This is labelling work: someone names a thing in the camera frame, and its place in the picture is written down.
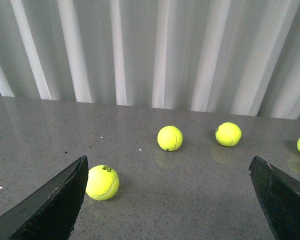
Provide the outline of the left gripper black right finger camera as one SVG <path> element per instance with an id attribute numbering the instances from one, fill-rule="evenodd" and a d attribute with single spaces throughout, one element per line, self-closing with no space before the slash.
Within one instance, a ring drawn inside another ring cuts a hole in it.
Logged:
<path id="1" fill-rule="evenodd" d="M 255 156 L 249 166 L 251 181 L 277 240 L 300 240 L 300 181 Z"/>

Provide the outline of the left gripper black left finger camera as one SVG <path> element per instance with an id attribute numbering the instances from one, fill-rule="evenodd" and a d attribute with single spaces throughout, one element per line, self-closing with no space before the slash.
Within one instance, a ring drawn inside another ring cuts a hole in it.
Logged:
<path id="1" fill-rule="evenodd" d="M 84 155 L 0 216 L 0 240 L 67 240 L 85 197 Z"/>

